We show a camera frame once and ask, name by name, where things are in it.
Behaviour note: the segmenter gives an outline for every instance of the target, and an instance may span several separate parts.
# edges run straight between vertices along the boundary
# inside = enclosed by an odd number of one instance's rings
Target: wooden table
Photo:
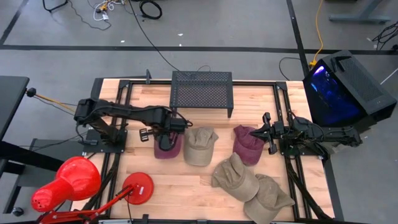
[[[104,79],[99,97],[115,101],[119,79]],[[290,105],[297,116],[311,119],[307,97],[302,82],[287,82]],[[221,188],[211,187],[211,173],[216,165],[232,153],[235,135],[233,128],[239,124],[259,128],[262,115],[268,111],[273,120],[277,119],[274,94],[268,86],[234,86],[234,110],[227,118],[221,109],[180,108],[178,111],[193,122],[193,127],[211,126],[220,137],[215,143],[215,150],[210,165],[206,167],[190,166],[184,162],[183,152],[174,159],[158,160],[154,157],[154,142],[150,138],[141,142],[138,130],[144,125],[137,121],[128,121],[126,150],[121,156],[116,192],[121,190],[124,179],[134,172],[149,174],[155,183],[152,198],[143,205],[130,205],[132,218],[142,218],[149,214],[153,219],[180,220],[249,220],[243,212],[243,203],[228,195]],[[280,101],[284,102],[282,92]],[[145,107],[148,105],[168,106],[170,101],[169,85],[133,85],[131,104]],[[286,111],[282,103],[282,114],[286,121]],[[265,174],[274,178],[284,192],[289,194],[284,157],[279,153],[269,155],[268,144],[257,165],[250,167],[255,174]],[[103,154],[91,158],[101,171]],[[303,171],[307,189],[321,206],[323,211],[334,217],[330,194],[326,184],[322,161],[316,156],[302,156]],[[301,194],[296,189],[300,216],[304,217]],[[81,209],[86,200],[74,202],[72,209]],[[127,203],[121,200],[111,212],[111,218],[128,218]],[[277,221],[292,221],[291,207],[283,208]]]

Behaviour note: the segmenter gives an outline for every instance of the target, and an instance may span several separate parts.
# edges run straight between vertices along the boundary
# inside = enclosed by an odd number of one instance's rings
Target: concrete floor
[[[0,30],[5,30],[22,0],[0,0]],[[86,1],[72,0],[74,7],[93,26],[106,27],[93,20],[93,10]],[[61,0],[47,0],[48,7]],[[314,18],[319,0],[293,0],[305,49],[320,44]],[[354,2],[326,1],[319,16],[324,48],[331,50],[374,50],[368,41],[385,26],[332,23],[331,13],[355,13],[368,0]],[[163,17],[145,19],[142,27],[156,46],[178,47],[268,47],[297,49],[286,1],[281,0],[167,0],[159,1]],[[378,14],[398,20],[398,2],[385,0]],[[58,46],[150,46],[135,19],[121,6],[109,13],[112,27],[107,31],[82,24],[70,4],[52,15],[41,1],[30,0],[23,8],[6,45]],[[389,49],[398,38],[386,44]],[[282,57],[298,54],[259,52],[162,52],[180,70],[197,70],[209,65],[213,71],[231,71],[234,79],[283,80],[278,69]],[[313,55],[307,55],[311,61]],[[398,67],[398,55],[356,55],[358,60],[381,81]],[[149,69],[154,78],[170,78],[172,68],[154,51],[102,50],[0,50],[2,75],[30,78],[29,87],[38,93],[64,102],[76,103],[90,96],[97,77],[144,75]],[[298,60],[285,60],[284,73],[291,80],[301,80]],[[398,74],[385,88],[395,97]],[[394,141],[398,114],[380,122],[368,133],[364,144],[333,155],[331,158],[346,221],[392,223],[397,219],[398,153]],[[32,138],[66,139],[75,135],[75,122],[68,114],[43,103],[24,98],[6,134],[5,140],[17,145],[30,144]],[[5,197],[0,192],[0,200]]]

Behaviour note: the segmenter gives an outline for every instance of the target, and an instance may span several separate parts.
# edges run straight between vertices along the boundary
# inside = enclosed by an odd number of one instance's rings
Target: computer tower
[[[324,57],[303,80],[312,121],[359,132],[389,118],[397,104],[347,50]]]

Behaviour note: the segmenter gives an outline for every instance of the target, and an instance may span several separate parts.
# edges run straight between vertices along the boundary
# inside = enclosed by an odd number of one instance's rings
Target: black metal mesh shelf
[[[234,108],[231,72],[173,72],[171,108]]]

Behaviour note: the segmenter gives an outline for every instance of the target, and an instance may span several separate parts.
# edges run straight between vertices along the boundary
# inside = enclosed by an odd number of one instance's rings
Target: red lamp base
[[[135,185],[130,195],[125,197],[127,202],[133,205],[140,205],[147,202],[154,193],[152,178],[143,172],[130,174],[123,183],[123,189],[128,185]]]

